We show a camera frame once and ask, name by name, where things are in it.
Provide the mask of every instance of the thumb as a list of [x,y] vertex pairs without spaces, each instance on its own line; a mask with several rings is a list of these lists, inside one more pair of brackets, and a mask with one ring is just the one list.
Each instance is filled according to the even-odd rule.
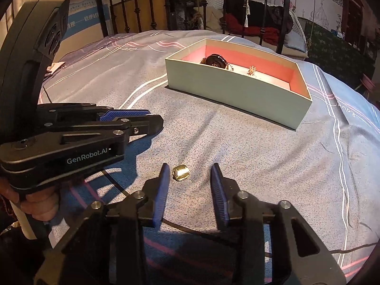
[[7,179],[0,177],[0,195],[3,195],[6,199],[12,201],[13,203],[18,203],[20,197],[17,192],[15,192]]

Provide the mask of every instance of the gray bed sheet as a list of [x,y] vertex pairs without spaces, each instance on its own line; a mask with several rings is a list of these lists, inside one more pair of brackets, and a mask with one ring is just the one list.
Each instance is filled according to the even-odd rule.
[[[164,162],[190,168],[189,179],[170,183],[161,228],[144,231],[152,284],[231,283],[236,237],[216,229],[209,186],[214,162],[260,200],[290,201],[349,281],[380,235],[380,112],[317,66],[297,60],[313,103],[296,131],[168,89],[164,58],[204,38],[273,52],[211,31],[116,35],[67,55],[64,68],[44,83],[53,102],[148,109],[164,118],[160,134],[134,139],[125,160],[106,169],[131,193]],[[47,94],[41,90],[41,103],[49,101]],[[61,191],[53,244],[92,201],[125,198],[107,175]],[[265,261],[269,282],[271,259]]]

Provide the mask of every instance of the box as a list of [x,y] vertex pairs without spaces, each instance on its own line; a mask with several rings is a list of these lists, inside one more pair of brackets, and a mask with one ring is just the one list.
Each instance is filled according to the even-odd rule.
[[[234,70],[200,64],[213,53]],[[297,63],[248,46],[203,39],[165,59],[169,88],[224,103],[297,129],[312,99]],[[250,66],[254,76],[247,75]]]

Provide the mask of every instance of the human hand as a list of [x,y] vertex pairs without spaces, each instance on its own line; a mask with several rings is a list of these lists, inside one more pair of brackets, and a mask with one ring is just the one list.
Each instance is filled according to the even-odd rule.
[[[15,192],[6,178],[0,177],[0,195],[17,204],[20,196]],[[25,201],[20,204],[20,209],[39,221],[50,221],[58,212],[58,194],[55,187],[28,194]]]

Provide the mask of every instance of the blue banner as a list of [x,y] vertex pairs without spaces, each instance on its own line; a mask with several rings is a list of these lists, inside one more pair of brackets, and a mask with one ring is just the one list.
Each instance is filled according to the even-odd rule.
[[[103,10],[106,20],[109,20],[110,15],[108,6],[104,4]],[[89,9],[84,9],[72,15],[69,15],[67,20],[67,31],[63,39],[69,38],[75,33],[78,33],[98,23],[100,23],[100,20],[97,7],[91,7]]]

